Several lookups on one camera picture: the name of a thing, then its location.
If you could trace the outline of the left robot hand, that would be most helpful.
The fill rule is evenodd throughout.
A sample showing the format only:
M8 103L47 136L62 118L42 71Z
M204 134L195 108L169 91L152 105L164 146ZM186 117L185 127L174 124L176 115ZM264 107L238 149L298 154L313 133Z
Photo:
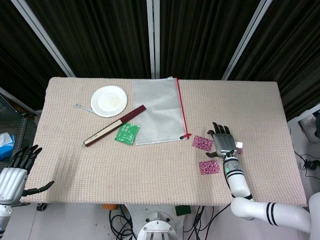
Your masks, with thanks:
M12 206L22 197L42 193L54 184L53 181L50 181L40 188L25 189L28 176L41 151L42 148L36 144L24 147L11 157L8 166L0 173L1 205Z

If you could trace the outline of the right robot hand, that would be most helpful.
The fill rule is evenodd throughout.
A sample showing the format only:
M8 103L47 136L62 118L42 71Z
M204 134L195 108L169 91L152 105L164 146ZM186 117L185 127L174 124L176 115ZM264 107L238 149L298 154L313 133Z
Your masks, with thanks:
M238 154L236 142L230 133L229 128L224 125L213 122L214 130L209 130L209 134L213 139L213 145L215 152L206 152L205 154L209 158L219 157L224 159L225 157L235 157Z

